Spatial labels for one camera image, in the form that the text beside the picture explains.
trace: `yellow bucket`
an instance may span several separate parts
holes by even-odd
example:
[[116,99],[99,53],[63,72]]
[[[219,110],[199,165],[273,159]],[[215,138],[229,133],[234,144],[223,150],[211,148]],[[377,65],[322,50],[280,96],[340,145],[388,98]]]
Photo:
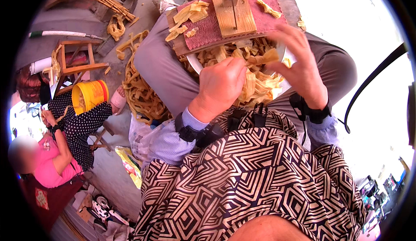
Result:
[[108,88],[104,81],[79,82],[72,88],[72,104],[77,115],[84,112],[80,107],[81,95],[85,102],[85,112],[109,100]]

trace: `electric scooter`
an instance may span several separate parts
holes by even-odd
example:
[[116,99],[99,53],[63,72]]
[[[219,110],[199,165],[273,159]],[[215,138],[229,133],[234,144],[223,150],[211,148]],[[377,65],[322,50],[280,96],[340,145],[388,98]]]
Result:
[[80,209],[80,212],[86,208],[86,210],[95,217],[94,225],[103,231],[107,231],[106,221],[109,220],[110,216],[114,216],[121,223],[128,225],[130,227],[130,233],[134,231],[134,222],[129,222],[128,219],[124,219],[120,214],[118,214],[114,208],[111,208],[106,197],[101,194],[98,194],[92,200],[92,207],[83,207]]

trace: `yellow bag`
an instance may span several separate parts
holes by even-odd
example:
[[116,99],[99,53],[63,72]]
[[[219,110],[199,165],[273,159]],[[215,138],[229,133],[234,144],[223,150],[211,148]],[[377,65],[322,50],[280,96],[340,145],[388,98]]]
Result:
[[140,170],[138,169],[138,167],[128,158],[128,156],[130,155],[131,157],[133,157],[132,151],[130,150],[130,148],[126,148],[126,147],[120,147],[117,146],[115,148],[115,151],[117,152],[117,154],[120,156],[120,158],[123,161],[123,166],[126,169],[126,171],[128,172],[128,174],[130,175],[130,177],[132,178],[134,185],[136,185],[136,187],[138,189],[141,188],[141,174],[140,174]]

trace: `hand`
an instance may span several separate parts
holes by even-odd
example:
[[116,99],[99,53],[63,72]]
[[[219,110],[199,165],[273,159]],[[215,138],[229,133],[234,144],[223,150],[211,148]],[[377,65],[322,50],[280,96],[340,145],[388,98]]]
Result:
[[283,42],[295,55],[297,62],[290,69],[278,62],[268,64],[266,68],[286,78],[293,89],[305,99],[309,108],[323,110],[328,103],[328,91],[319,75],[315,56],[305,34],[289,25],[276,27],[279,31],[270,35],[270,38]]
[[55,120],[55,117],[53,116],[53,114],[50,110],[42,109],[41,116],[42,116],[42,121],[46,125],[46,127],[51,126],[51,125],[54,126],[54,125],[58,124]]
[[205,67],[199,75],[199,94],[188,106],[188,111],[203,123],[231,107],[245,82],[247,67],[242,58],[226,58]]

